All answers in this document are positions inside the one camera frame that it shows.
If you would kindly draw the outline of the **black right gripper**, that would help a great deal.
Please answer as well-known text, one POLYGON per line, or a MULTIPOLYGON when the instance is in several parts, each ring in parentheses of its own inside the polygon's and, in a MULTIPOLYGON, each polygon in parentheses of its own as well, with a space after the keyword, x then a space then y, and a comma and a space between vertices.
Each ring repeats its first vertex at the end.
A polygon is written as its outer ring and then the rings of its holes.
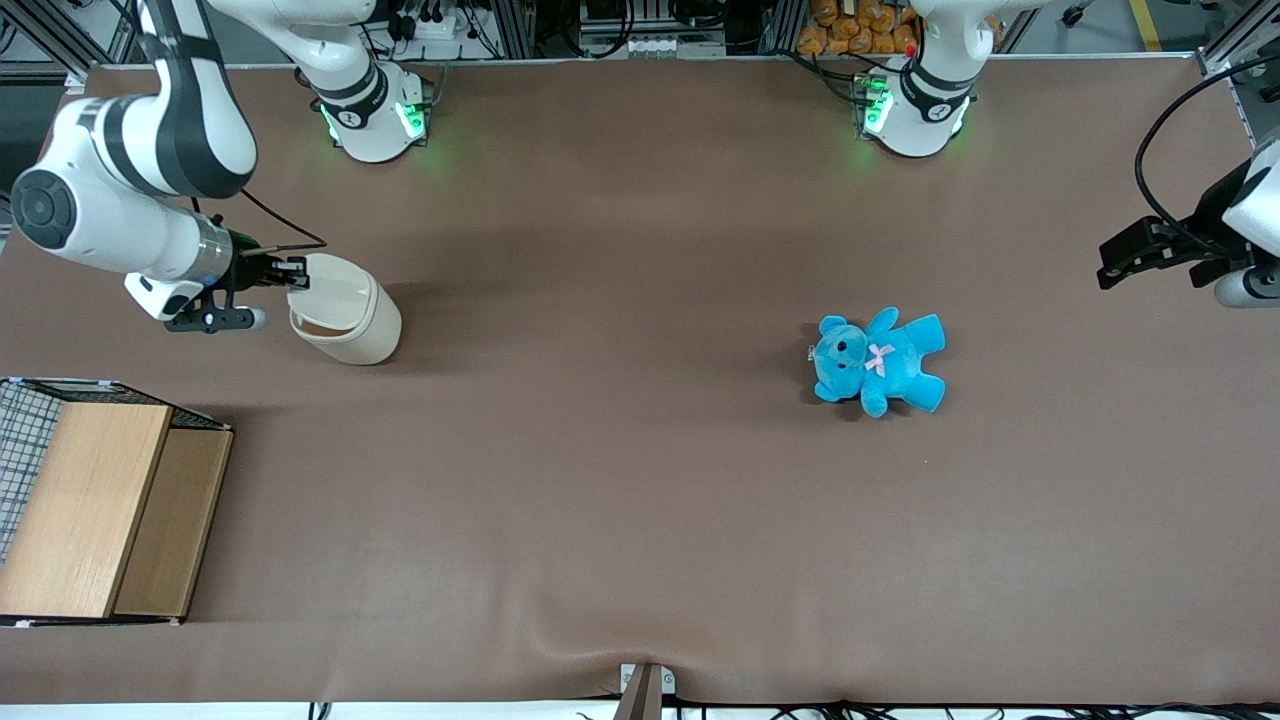
POLYGON ((306 258, 273 258, 266 254, 237 252, 230 265, 230 292, 253 287, 275 287, 287 291, 310 288, 306 258))

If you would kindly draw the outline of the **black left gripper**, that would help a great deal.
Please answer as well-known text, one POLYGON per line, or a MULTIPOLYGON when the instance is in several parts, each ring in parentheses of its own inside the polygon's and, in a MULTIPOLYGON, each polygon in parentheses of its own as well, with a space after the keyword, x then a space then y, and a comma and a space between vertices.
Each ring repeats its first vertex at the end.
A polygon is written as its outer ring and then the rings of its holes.
POLYGON ((1245 183, 1247 172, 1248 165, 1233 168, 1199 195, 1189 215, 1178 220, 1197 241, 1171 231, 1156 217, 1143 217, 1102 242, 1098 246, 1098 287, 1111 290, 1142 272, 1204 259, 1190 268, 1194 288, 1225 281, 1230 290, 1248 290, 1251 282, 1247 274, 1253 263, 1243 259, 1247 255, 1245 241, 1222 219, 1245 183))

